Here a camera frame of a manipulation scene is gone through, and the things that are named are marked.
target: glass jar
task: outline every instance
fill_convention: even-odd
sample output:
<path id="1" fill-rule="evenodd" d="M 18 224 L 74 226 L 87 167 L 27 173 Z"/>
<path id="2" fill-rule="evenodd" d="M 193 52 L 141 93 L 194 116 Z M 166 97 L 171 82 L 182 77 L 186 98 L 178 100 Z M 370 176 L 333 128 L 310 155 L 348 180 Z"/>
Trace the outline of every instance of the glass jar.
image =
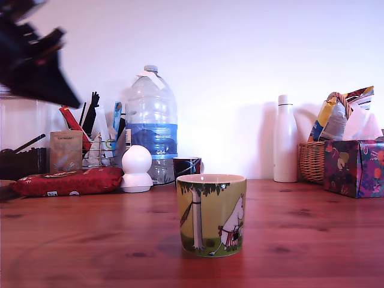
<path id="1" fill-rule="evenodd" d="M 49 104 L 0 85 L 0 179 L 48 173 L 50 123 Z"/>

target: ceramic mug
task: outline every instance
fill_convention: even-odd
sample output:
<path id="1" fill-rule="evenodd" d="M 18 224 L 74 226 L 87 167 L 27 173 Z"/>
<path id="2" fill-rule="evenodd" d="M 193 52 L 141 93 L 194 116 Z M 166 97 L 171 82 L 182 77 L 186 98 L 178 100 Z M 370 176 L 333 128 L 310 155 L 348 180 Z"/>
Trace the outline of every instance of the ceramic mug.
<path id="1" fill-rule="evenodd" d="M 222 257 L 241 249 L 246 187 L 247 180 L 237 175 L 177 178 L 181 242 L 187 252 Z"/>

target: tree illustration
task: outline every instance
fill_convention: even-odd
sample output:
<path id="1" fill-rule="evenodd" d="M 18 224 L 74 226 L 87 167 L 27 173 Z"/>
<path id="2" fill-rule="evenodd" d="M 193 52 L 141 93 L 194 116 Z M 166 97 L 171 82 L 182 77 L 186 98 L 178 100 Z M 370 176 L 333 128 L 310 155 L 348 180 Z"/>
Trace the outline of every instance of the tree illustration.
<path id="1" fill-rule="evenodd" d="M 202 194 L 206 197 L 211 193 L 220 194 L 229 186 L 229 183 L 189 183 L 178 181 L 180 186 L 181 194 L 191 192 L 192 202 L 190 203 L 187 210 L 184 212 L 180 219 L 180 227 L 186 221 L 190 209 L 193 210 L 193 248 L 204 250 L 203 236 L 202 236 Z"/>

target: red biscuit packet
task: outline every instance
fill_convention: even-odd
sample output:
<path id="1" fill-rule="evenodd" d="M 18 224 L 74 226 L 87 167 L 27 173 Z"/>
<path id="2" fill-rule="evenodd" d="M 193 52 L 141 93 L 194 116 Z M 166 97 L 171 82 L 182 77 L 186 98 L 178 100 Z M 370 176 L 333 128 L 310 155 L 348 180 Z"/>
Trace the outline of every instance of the red biscuit packet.
<path id="1" fill-rule="evenodd" d="M 116 167 L 37 174 L 11 184 L 22 196 L 68 196 L 101 194 L 120 186 L 123 171 Z"/>

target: cardboard box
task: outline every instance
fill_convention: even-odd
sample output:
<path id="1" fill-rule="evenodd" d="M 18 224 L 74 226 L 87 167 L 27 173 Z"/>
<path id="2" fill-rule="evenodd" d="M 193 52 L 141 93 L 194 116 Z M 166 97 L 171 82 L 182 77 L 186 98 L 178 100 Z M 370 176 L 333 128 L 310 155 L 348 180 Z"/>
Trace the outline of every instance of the cardboard box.
<path id="1" fill-rule="evenodd" d="M 353 198 L 383 197 L 384 142 L 326 141 L 324 188 Z"/>
<path id="2" fill-rule="evenodd" d="M 50 172 L 81 170 L 83 132 L 77 130 L 50 133 Z"/>

